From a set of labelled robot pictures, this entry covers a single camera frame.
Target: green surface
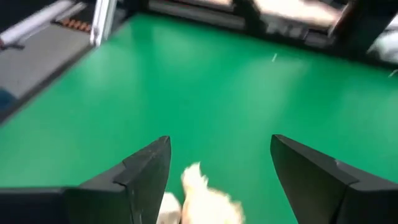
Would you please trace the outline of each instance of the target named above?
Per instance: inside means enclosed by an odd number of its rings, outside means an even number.
[[[136,16],[0,128],[0,186],[78,185],[168,134],[168,190],[179,198],[180,174],[201,161],[248,224],[296,223],[271,134],[398,182],[398,81],[388,74]]]

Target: green table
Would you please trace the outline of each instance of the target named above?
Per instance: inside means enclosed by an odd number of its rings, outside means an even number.
[[[201,161],[248,224],[296,223],[271,134],[398,182],[389,73],[138,15],[0,128],[0,186],[78,185],[167,134],[167,190],[180,199],[180,174]]]

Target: gray surface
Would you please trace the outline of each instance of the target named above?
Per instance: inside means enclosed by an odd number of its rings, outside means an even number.
[[[50,25],[29,38],[24,50],[0,52],[0,87],[21,97],[88,42],[88,34]]]

